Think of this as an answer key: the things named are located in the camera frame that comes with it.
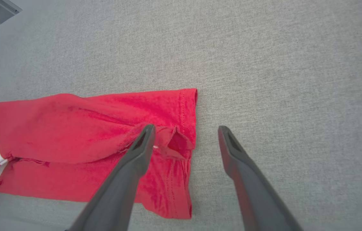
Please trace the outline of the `grey fabric sofa cushion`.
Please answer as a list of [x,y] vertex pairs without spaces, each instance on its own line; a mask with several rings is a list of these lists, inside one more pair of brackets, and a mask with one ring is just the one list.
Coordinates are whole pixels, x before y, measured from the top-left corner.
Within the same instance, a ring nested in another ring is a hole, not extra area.
[[362,0],[14,3],[0,101],[197,88],[192,219],[136,204],[129,230],[243,230],[225,125],[305,231],[362,231]]

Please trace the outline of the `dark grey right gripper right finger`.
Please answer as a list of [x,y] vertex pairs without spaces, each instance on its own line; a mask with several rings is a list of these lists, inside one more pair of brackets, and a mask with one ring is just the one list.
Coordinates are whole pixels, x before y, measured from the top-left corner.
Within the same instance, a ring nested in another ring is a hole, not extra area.
[[234,182],[244,231],[303,231],[227,126],[219,126],[218,140],[224,170]]

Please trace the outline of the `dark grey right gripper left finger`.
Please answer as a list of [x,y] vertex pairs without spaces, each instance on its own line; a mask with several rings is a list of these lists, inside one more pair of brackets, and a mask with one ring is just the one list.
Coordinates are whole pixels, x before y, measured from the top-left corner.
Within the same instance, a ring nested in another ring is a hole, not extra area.
[[147,125],[67,231],[127,231],[140,178],[149,167],[155,126]]

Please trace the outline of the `red and white jersey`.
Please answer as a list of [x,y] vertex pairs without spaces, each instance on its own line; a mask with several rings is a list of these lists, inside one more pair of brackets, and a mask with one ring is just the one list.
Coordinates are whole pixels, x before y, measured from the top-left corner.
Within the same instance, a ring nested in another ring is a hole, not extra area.
[[88,202],[148,124],[155,142],[135,202],[191,219],[196,88],[0,102],[0,193]]

